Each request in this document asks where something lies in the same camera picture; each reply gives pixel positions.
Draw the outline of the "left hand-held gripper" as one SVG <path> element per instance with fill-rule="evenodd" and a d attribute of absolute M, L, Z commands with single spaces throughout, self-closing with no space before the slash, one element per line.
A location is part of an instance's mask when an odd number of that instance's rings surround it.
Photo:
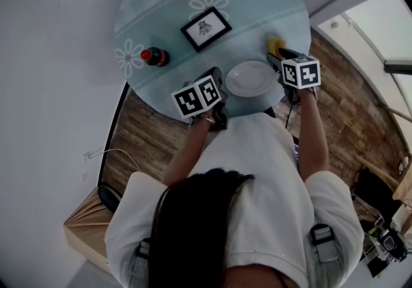
<path fill-rule="evenodd" d="M 195 81 L 186 82 L 182 88 L 172 92 L 171 98 L 182 119 L 190 124 L 203 113 L 213 110 L 214 124 L 209 131 L 227 129 L 227 94 L 222 90 L 223 75 L 219 67 L 212 67 Z"/>

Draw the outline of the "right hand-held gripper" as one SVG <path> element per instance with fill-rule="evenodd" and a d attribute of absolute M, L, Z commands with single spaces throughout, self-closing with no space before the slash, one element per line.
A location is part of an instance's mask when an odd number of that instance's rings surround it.
<path fill-rule="evenodd" d="M 283 61 L 271 53 L 267 53 L 266 58 L 282 76 L 282 85 L 290 104 L 300 105 L 298 90 L 311 92 L 317 101 L 316 87 L 321 85 L 319 60 L 288 48 L 280 48 L 278 52 Z"/>

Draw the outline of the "bread roll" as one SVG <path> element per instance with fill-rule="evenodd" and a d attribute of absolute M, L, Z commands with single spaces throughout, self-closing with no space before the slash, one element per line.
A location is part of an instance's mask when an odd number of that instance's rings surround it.
<path fill-rule="evenodd" d="M 282 38 L 268 36 L 267 46 L 268 46 L 268 53 L 275 55 L 276 57 L 282 57 L 282 55 L 279 52 L 279 49 L 286 48 L 286 41 Z"/>

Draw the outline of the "person's right forearm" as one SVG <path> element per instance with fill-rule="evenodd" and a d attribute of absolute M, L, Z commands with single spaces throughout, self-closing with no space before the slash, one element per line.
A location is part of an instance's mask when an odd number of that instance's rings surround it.
<path fill-rule="evenodd" d="M 301 100 L 299 131 L 299 174 L 305 182 L 320 171 L 328 171 L 329 152 L 315 95 L 308 89 L 298 91 Z"/>

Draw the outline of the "person's left forearm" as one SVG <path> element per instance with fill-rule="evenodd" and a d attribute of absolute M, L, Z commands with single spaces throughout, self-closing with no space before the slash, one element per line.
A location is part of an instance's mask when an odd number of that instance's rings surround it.
<path fill-rule="evenodd" d="M 194 123 L 185 136 L 182 146 L 176 152 L 165 170 L 161 179 L 162 184 L 171 186 L 189 176 L 202 153 L 211 126 L 212 109 L 194 120 Z"/>

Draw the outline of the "round table with blue cloth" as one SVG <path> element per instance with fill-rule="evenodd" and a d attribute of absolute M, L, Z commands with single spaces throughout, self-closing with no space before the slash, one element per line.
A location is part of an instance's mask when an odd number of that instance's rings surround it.
<path fill-rule="evenodd" d="M 180 31 L 215 7 L 232 30 L 201 52 Z M 115 57 L 135 93 L 161 114 L 179 119 L 171 94 L 212 67 L 227 74 L 237 64 L 265 61 L 268 36 L 308 53 L 310 21 L 303 0 L 122 0 L 115 23 Z M 163 67 L 149 66 L 141 52 L 157 47 L 169 54 Z"/>

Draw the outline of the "cola bottle with red cap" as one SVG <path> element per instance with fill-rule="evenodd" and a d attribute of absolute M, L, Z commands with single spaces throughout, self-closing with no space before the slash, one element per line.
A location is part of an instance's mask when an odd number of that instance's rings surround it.
<path fill-rule="evenodd" d="M 160 48 L 150 47 L 140 54 L 141 59 L 149 66 L 163 67 L 169 63 L 169 54 Z"/>

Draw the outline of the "glass sliding door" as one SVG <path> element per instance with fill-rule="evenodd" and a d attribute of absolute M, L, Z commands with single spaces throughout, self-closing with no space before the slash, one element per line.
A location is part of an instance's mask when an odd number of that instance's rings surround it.
<path fill-rule="evenodd" d="M 406 0 L 367 0 L 333 14 L 323 9 L 310 21 L 386 106 L 412 117 L 412 9 Z"/>

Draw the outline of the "person's white shirt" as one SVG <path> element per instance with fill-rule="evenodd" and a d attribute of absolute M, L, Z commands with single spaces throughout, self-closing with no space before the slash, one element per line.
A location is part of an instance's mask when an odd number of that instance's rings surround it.
<path fill-rule="evenodd" d="M 364 234 L 350 189 L 330 171 L 305 182 L 292 136 L 264 113 L 229 120 L 207 143 L 193 169 L 253 174 L 229 221 L 230 266 L 261 264 L 299 288 L 340 288 L 356 268 Z"/>

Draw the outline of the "black bag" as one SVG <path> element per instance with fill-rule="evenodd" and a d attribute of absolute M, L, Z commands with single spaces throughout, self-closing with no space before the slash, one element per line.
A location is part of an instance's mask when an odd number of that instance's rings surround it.
<path fill-rule="evenodd" d="M 391 219 L 401 205 L 399 201 L 393 199 L 390 187 L 366 168 L 359 172 L 354 193 L 375 208 L 384 218 Z"/>

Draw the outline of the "black round stool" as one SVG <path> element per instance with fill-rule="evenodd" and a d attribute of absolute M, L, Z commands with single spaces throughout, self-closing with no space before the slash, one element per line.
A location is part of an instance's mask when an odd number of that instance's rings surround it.
<path fill-rule="evenodd" d="M 111 186 L 104 184 L 100 185 L 97 191 L 102 204 L 106 206 L 109 211 L 115 213 L 122 199 L 122 194 Z"/>

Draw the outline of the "light wooden table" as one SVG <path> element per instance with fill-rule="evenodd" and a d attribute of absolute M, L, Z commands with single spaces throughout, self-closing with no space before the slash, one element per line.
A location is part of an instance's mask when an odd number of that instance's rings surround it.
<path fill-rule="evenodd" d="M 356 161 L 382 179 L 394 199 L 412 199 L 412 148 L 394 118 L 398 111 L 372 102 L 363 112 L 369 125 L 362 129 L 366 149 Z"/>

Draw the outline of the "beige ribbed box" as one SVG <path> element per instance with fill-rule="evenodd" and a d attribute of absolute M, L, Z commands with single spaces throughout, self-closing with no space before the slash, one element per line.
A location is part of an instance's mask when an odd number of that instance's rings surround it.
<path fill-rule="evenodd" d="M 64 223 L 68 244 L 97 267 L 109 273 L 105 235 L 113 217 L 95 188 Z"/>

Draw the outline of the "black picture frame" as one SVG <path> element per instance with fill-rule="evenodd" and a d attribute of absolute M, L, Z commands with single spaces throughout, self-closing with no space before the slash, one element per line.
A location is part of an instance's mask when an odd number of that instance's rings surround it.
<path fill-rule="evenodd" d="M 230 24 L 212 7 L 180 29 L 196 52 L 201 52 L 232 30 Z"/>

